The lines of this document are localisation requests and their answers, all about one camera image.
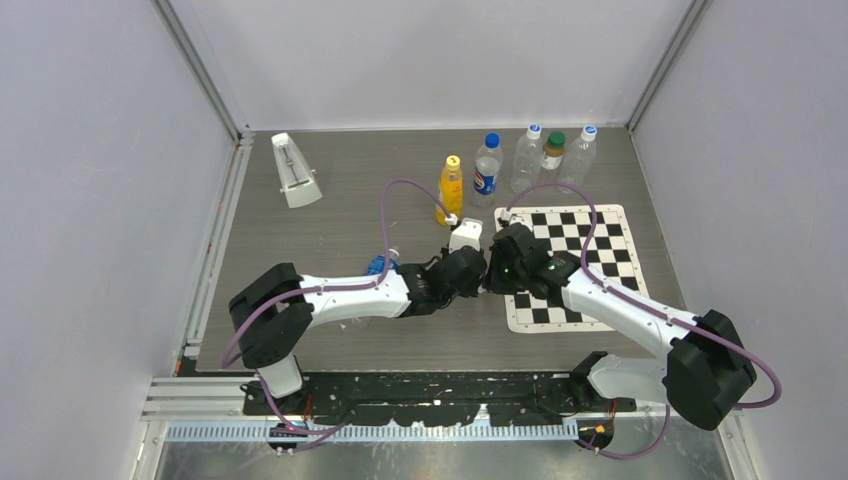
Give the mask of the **clear bottle pepsi label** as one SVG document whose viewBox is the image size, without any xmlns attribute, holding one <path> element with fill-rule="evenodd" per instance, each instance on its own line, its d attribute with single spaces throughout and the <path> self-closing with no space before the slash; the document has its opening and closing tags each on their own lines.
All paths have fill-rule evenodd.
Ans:
<svg viewBox="0 0 848 480">
<path fill-rule="evenodd" d="M 476 206 L 487 207 L 494 200 L 502 164 L 501 139 L 496 149 L 488 149 L 483 142 L 475 156 L 472 200 Z"/>
</svg>

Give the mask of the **clear bottle blue label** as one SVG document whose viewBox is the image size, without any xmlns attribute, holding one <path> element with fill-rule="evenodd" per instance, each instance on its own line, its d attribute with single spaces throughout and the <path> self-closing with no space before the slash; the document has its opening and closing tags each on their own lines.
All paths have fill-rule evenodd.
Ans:
<svg viewBox="0 0 848 480">
<path fill-rule="evenodd" d="M 368 264 L 364 274 L 366 276 L 378 275 L 383 272 L 384 267 L 386 265 L 389 266 L 390 270 L 396 269 L 398 266 L 398 260 L 400 257 L 400 253 L 397 247 L 392 246 L 389 248 L 389 253 L 387 255 L 380 254 L 374 257 L 370 263 Z M 365 329 L 372 322 L 372 317 L 355 317 L 347 321 L 347 325 L 350 328 L 358 328 Z"/>
</svg>

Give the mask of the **yellow juice bottle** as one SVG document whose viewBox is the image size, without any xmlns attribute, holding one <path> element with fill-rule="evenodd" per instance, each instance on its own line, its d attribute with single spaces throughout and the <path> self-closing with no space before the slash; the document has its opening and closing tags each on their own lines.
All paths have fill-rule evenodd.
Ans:
<svg viewBox="0 0 848 480">
<path fill-rule="evenodd" d="M 438 196 L 451 214 L 457 217 L 462 215 L 464 184 L 461 165 L 458 170 L 451 171 L 444 164 L 438 184 Z"/>
</svg>

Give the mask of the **yellow bottle cap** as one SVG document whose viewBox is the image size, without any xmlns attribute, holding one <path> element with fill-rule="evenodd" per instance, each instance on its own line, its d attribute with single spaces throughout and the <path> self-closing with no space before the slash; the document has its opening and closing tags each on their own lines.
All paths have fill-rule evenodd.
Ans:
<svg viewBox="0 0 848 480">
<path fill-rule="evenodd" d="M 458 170 L 461 165 L 461 159 L 456 155 L 450 155 L 446 158 L 445 167 L 451 171 Z"/>
</svg>

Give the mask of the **blue bottle cap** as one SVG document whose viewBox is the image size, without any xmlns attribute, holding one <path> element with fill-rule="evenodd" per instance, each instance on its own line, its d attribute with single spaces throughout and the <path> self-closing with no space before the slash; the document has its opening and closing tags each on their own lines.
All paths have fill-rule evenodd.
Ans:
<svg viewBox="0 0 848 480">
<path fill-rule="evenodd" d="M 484 145 L 488 149 L 496 149 L 500 145 L 500 137 L 498 134 L 491 132 L 488 133 L 484 139 Z"/>
</svg>

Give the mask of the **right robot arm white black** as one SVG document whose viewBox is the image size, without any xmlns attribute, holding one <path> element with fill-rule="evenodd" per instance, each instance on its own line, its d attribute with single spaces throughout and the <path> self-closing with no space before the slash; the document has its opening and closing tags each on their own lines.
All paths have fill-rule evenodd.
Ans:
<svg viewBox="0 0 848 480">
<path fill-rule="evenodd" d="M 710 310 L 678 310 L 584 267 L 568 252 L 549 254 L 545 243 L 520 223 L 493 237 L 486 278 L 492 293 L 526 292 L 589 316 L 650 352 L 624 358 L 595 351 L 571 372 L 571 397 L 584 410 L 608 399 L 629 398 L 670 406 L 702 430 L 716 429 L 756 382 L 755 368 L 742 354 L 733 322 Z"/>
</svg>

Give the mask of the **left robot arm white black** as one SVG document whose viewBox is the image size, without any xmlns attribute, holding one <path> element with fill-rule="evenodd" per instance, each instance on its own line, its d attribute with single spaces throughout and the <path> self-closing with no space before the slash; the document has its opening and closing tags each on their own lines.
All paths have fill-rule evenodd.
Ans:
<svg viewBox="0 0 848 480">
<path fill-rule="evenodd" d="M 309 328 L 359 317 L 431 315 L 457 297 L 477 296 L 486 270 L 484 254 L 470 246 L 386 275 L 321 278 L 277 264 L 230 300 L 236 338 L 224 358 L 231 362 L 238 352 L 265 382 L 270 403 L 296 413 L 307 389 L 293 350 Z"/>
</svg>

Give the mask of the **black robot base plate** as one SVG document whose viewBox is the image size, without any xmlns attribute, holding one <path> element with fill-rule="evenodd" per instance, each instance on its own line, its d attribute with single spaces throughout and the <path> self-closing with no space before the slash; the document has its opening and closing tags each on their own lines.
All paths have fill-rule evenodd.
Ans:
<svg viewBox="0 0 848 480">
<path fill-rule="evenodd" d="M 280 449 L 330 442 L 612 440 L 633 399 L 603 399 L 566 373 L 308 372 L 294 393 L 268 400 L 241 384 L 242 412 L 270 422 Z"/>
</svg>

